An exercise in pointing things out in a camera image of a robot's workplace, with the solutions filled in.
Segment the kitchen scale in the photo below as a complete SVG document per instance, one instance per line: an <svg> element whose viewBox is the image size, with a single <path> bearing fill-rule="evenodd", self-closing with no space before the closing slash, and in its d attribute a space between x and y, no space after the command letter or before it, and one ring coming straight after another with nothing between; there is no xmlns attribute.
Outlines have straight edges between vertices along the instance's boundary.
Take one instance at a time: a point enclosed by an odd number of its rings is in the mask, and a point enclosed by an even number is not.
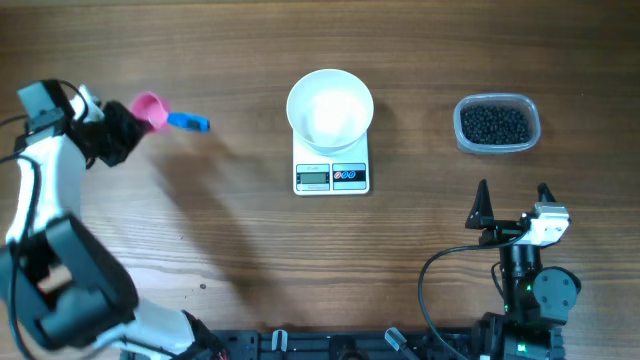
<svg viewBox="0 0 640 360"><path fill-rule="evenodd" d="M365 133L346 149L320 154L293 135L293 191L297 195L356 195L369 192Z"/></svg>
<svg viewBox="0 0 640 360"><path fill-rule="evenodd" d="M293 129L293 192L301 196L369 192L367 129L373 97L355 75L323 69L291 89L287 118Z"/></svg>

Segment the clear plastic container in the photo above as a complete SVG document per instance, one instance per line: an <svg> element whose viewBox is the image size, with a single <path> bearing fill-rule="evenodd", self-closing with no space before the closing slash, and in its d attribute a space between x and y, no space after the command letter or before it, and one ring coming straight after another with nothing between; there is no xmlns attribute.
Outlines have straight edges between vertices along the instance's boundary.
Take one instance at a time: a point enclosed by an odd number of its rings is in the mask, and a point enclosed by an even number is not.
<svg viewBox="0 0 640 360"><path fill-rule="evenodd" d="M465 108L472 105L503 106L522 111L529 124L529 141L521 144L509 145L483 145L469 141L462 133L462 122L460 113ZM526 96L519 94L478 94L467 96L460 100L453 111L453 130L456 133L458 148L464 152L472 154L506 154L510 152L523 151L531 148L540 139L540 117L538 108Z"/></svg>

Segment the wood grain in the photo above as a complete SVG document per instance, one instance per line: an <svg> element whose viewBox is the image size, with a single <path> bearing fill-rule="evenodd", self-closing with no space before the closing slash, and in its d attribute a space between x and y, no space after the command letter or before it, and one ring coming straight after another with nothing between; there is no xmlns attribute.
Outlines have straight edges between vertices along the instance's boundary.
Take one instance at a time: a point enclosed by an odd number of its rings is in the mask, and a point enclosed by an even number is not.
<svg viewBox="0 0 640 360"><path fill-rule="evenodd" d="M584 286L565 328L569 358L637 357L638 3L31 7L0 17L3 118L22 111L18 88L57 77L124 103L151 89L213 119L210 135L148 137L126 163L97 164L83 183L84 221L142 296L216 329L423 328L418 272L437 251L476 242L464 219L478 181L488 179L505 219L530 209L545 181L573 223L544 263ZM284 105L295 81L319 68L350 71L373 93L367 196L291 191ZM484 92L534 100L535 148L497 157L457 149L453 108ZM2 128L0 150L20 131ZM5 231L20 175L15 165L0 174ZM489 276L497 256L434 265L425 291L438 324L500 311ZM0 359L16 357L3 326Z"/></svg>

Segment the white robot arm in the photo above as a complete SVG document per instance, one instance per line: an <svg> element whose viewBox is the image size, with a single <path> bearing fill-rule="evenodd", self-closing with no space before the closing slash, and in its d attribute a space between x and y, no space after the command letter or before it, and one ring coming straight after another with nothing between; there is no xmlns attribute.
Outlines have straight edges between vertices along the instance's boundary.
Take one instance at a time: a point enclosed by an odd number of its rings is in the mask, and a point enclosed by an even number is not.
<svg viewBox="0 0 640 360"><path fill-rule="evenodd" d="M0 292L7 303L13 302L31 337L48 350L108 345L152 360L221 350L203 348L203 343L216 341L202 339L204 325L193 316L138 299L126 270L80 222L80 185L87 160L99 157L109 166L124 161L150 128L119 103L108 103L103 112L84 86L71 101L56 80L34 83L18 94L30 119L27 134L16 141L23 157L18 158L22 180L7 246L0 249ZM34 171L40 174L35 184L39 191L23 238ZM72 279L47 292L39 289L38 282L60 265L69 269ZM10 276L16 277L11 294L6 290Z"/></svg>

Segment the black beans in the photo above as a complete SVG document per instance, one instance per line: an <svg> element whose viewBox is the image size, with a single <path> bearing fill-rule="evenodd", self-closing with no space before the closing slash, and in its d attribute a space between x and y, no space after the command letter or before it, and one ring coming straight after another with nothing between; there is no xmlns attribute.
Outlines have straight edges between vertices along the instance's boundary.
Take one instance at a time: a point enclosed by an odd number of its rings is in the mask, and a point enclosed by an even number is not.
<svg viewBox="0 0 640 360"><path fill-rule="evenodd" d="M520 110L474 105L466 107L460 114L462 133L475 144L508 145L529 141L527 119Z"/></svg>

